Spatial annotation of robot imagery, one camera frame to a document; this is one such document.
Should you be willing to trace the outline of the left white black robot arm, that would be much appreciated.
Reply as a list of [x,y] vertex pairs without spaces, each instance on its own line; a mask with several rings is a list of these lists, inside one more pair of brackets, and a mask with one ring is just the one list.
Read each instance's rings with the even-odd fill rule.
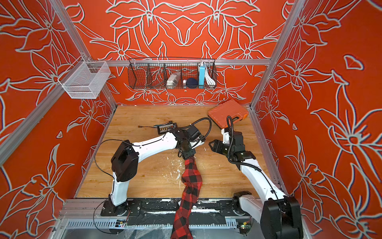
[[203,145],[212,129],[212,120],[200,118],[191,125],[170,127],[163,136],[132,143],[121,140],[111,159],[112,191],[103,203],[100,215],[124,216],[129,210],[127,190],[130,180],[137,174],[138,164],[144,159],[166,150],[177,149],[178,157],[188,160],[196,154],[196,147]]

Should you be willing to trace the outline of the red plaid sleeved forearm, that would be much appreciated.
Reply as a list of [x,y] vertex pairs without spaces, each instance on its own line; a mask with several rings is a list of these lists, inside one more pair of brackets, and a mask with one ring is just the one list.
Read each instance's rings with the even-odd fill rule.
[[193,206],[197,203],[203,185],[203,179],[199,172],[196,159],[191,156],[185,160],[185,171],[182,175],[185,189],[182,194],[179,209],[176,211],[173,223],[171,239],[192,239],[189,228],[189,217]]

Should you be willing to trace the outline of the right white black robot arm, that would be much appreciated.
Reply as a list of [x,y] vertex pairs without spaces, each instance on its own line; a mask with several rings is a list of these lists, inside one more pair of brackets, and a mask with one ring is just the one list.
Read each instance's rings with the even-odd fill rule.
[[279,189],[264,173],[254,154],[245,149],[243,135],[235,131],[231,116],[227,116],[226,122],[227,127],[221,131],[223,139],[211,141],[209,146],[237,166],[259,195],[256,199],[248,192],[236,193],[233,210],[249,214],[260,224],[266,239],[302,239],[304,231],[299,202]]

